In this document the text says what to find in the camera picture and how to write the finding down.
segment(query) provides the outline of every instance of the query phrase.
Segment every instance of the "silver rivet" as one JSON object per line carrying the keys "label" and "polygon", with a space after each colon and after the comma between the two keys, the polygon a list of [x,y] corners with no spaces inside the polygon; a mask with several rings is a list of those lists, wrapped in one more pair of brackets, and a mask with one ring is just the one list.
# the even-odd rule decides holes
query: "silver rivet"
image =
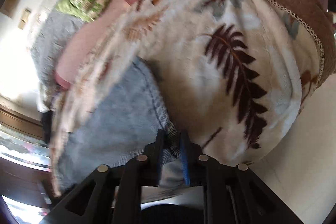
{"label": "silver rivet", "polygon": [[246,164],[238,164],[238,169],[240,171],[246,171],[248,169],[248,166]]}
{"label": "silver rivet", "polygon": [[207,161],[209,159],[209,156],[208,155],[204,155],[204,154],[203,155],[199,155],[198,159],[200,161]]}
{"label": "silver rivet", "polygon": [[146,161],[147,159],[148,159],[148,157],[146,155],[140,155],[137,158],[138,161]]}
{"label": "silver rivet", "polygon": [[108,169],[109,169],[109,167],[105,164],[99,165],[98,168],[97,168],[98,172],[101,172],[101,173],[106,172]]}

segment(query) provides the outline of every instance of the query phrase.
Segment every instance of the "gray fabric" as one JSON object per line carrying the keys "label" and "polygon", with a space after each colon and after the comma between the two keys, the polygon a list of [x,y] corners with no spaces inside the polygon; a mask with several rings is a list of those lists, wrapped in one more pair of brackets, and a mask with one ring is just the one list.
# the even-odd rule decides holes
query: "gray fabric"
{"label": "gray fabric", "polygon": [[167,132],[170,150],[164,152],[163,163],[168,163],[179,157],[179,136],[149,68],[136,58],[86,124],[69,135],[56,168],[61,190],[101,164],[124,165],[155,142],[159,129]]}
{"label": "gray fabric", "polygon": [[73,35],[85,24],[80,18],[53,10],[43,24],[31,56],[39,80],[47,87],[54,83],[54,67]]}

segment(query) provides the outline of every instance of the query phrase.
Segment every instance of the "lace trim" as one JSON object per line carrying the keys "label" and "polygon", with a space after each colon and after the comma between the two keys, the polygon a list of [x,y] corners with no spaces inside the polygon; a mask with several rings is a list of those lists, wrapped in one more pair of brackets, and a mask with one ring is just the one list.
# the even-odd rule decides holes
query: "lace trim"
{"label": "lace trim", "polygon": [[323,69],[324,69],[324,62],[325,62],[324,48],[323,48],[321,40],[316,35],[316,33],[313,31],[313,29],[306,22],[304,22],[301,18],[299,18],[294,12],[292,12],[291,10],[283,7],[282,5],[277,3],[275,0],[266,0],[266,1],[270,2],[272,5],[276,6],[280,10],[283,10],[283,11],[287,12],[292,17],[294,17],[296,20],[298,20],[305,27],[305,29],[310,33],[310,35],[313,37],[314,42],[315,42],[315,46],[316,46],[316,49],[318,49],[318,54],[319,54],[319,58],[320,58],[320,68],[319,68],[318,79],[317,79],[317,83],[316,83],[316,87],[315,87],[315,89],[316,89],[319,86],[320,79],[321,79]]}

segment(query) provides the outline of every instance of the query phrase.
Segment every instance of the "beige fleece blanket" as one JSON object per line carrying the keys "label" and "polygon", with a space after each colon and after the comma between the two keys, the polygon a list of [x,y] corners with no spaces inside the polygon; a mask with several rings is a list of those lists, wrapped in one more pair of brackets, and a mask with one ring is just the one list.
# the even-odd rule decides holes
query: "beige fleece blanket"
{"label": "beige fleece blanket", "polygon": [[263,157],[288,132],[323,72],[319,45],[305,22],[274,1],[139,1],[90,52],[58,107],[55,193],[53,167],[68,132],[84,124],[135,56],[150,65],[176,128],[205,154],[236,165]]}

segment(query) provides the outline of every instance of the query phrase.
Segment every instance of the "beige surface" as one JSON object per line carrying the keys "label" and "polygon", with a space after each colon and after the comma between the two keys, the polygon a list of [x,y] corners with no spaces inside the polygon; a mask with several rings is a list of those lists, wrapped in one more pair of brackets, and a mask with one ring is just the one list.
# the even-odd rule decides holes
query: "beige surface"
{"label": "beige surface", "polygon": [[280,144],[251,166],[305,224],[336,203],[336,75],[315,91]]}

